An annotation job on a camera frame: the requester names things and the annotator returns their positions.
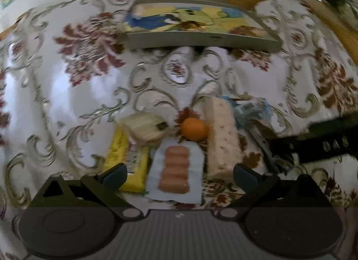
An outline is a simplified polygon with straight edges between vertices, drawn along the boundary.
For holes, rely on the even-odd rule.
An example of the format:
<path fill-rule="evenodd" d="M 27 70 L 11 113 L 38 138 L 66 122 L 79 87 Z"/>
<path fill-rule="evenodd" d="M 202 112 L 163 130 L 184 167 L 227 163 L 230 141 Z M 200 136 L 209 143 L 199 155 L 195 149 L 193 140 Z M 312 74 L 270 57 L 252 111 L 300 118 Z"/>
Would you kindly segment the yellow snack box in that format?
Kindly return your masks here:
<path fill-rule="evenodd" d="M 105 172 L 118 163 L 127 165 L 127 181 L 119 189 L 125 192 L 144 193 L 149 162 L 149 147 L 131 143 L 127 134 L 116 128 L 102 171 Z"/>

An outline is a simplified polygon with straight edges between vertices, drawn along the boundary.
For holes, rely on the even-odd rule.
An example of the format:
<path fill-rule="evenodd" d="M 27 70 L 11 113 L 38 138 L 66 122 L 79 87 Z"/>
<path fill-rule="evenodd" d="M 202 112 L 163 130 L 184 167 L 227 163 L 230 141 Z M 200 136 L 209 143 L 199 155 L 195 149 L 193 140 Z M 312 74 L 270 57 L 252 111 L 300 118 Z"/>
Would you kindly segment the beige nougat bar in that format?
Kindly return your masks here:
<path fill-rule="evenodd" d="M 241 163 L 239 133 L 229 101 L 211 97 L 206 100 L 207 176 L 233 181 L 233 169 Z"/>

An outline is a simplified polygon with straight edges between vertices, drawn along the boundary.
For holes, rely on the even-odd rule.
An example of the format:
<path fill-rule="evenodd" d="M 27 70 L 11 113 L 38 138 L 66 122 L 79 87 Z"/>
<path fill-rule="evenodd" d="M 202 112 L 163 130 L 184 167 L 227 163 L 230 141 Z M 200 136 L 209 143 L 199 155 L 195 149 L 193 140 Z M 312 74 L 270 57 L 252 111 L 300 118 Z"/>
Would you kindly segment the dark blue snack bar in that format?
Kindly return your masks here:
<path fill-rule="evenodd" d="M 251 134 L 257 145 L 262 149 L 263 152 L 263 160 L 268 169 L 268 172 L 273 174 L 279 174 L 279 168 L 276 165 L 276 158 L 272 155 L 269 145 L 264 138 L 264 136 L 260 133 L 260 130 L 254 126 L 250 125 L 247 128 L 247 131 Z"/>

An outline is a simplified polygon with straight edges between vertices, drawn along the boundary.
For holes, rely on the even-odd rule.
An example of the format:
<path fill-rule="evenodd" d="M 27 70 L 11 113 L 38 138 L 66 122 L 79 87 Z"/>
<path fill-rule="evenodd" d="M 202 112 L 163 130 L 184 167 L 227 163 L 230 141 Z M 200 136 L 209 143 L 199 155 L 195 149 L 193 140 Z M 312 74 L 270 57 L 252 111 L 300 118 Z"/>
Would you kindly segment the sausage pack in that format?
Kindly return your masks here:
<path fill-rule="evenodd" d="M 147 196 L 156 201 L 201 203 L 205 155 L 195 142 L 166 138 L 147 176 Z"/>

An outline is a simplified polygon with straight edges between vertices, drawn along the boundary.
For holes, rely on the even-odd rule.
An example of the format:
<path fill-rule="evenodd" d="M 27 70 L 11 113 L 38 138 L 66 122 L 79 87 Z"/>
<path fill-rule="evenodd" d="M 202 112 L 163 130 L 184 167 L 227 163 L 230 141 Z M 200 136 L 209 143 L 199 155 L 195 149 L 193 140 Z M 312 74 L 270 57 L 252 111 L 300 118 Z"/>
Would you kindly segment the blue brown snack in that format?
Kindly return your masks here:
<path fill-rule="evenodd" d="M 266 99 L 235 101 L 229 96 L 221 96 L 220 98 L 226 100 L 231 106 L 238 129 L 250 128 L 250 126 L 256 122 L 271 130 L 273 129 L 271 124 L 271 110 Z"/>

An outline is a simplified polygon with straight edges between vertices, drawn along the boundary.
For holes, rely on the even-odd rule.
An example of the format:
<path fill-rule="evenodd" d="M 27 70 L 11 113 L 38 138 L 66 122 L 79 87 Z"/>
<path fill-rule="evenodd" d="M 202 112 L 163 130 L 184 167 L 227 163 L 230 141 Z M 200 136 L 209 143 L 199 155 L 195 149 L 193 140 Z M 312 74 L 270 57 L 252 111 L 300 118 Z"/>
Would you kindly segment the orange tangerine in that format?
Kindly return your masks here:
<path fill-rule="evenodd" d="M 190 141 L 202 141 L 206 139 L 208 127 L 205 121 L 197 118 L 187 118 L 180 127 L 181 135 Z"/>

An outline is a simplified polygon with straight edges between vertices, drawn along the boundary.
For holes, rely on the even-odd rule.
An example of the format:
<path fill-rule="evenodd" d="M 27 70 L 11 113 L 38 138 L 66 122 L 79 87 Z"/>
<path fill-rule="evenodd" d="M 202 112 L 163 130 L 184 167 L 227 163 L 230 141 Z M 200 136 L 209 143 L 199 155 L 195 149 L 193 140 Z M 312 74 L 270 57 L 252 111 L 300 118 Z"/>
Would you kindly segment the gold foil snack packet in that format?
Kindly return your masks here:
<path fill-rule="evenodd" d="M 262 28 L 246 26 L 246 25 L 241 25 L 239 27 L 232 28 L 230 31 L 228 31 L 228 33 L 236 34 L 240 36 L 253 36 L 259 38 L 264 38 L 269 36 L 269 34 Z"/>

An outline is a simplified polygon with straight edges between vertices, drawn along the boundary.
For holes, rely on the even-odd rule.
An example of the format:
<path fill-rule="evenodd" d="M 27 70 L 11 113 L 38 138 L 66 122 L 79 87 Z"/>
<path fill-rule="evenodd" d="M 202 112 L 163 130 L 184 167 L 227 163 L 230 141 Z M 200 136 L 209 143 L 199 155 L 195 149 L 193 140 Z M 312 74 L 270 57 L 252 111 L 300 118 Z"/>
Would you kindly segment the floral white bedspread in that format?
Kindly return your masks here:
<path fill-rule="evenodd" d="M 119 35 L 133 0 L 64 0 L 32 9 L 1 42 L 1 258 L 21 259 L 12 221 L 52 174 L 104 164 L 117 121 L 152 110 L 170 126 L 205 97 L 265 99 L 274 129 L 357 110 L 357 64 L 309 8 L 260 2 L 278 53 L 227 47 L 131 50 Z"/>

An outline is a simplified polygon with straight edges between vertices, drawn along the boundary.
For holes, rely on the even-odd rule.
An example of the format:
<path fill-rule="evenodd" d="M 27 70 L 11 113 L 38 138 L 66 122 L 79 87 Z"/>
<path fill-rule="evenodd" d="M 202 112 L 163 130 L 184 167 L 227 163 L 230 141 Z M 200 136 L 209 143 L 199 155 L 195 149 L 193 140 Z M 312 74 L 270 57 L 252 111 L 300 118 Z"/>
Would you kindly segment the grey tray with drawing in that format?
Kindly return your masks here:
<path fill-rule="evenodd" d="M 282 40 L 253 12 L 204 0 L 135 0 L 123 22 L 132 49 L 227 47 L 278 52 Z M 264 29 L 264 38 L 229 34 L 241 25 Z"/>

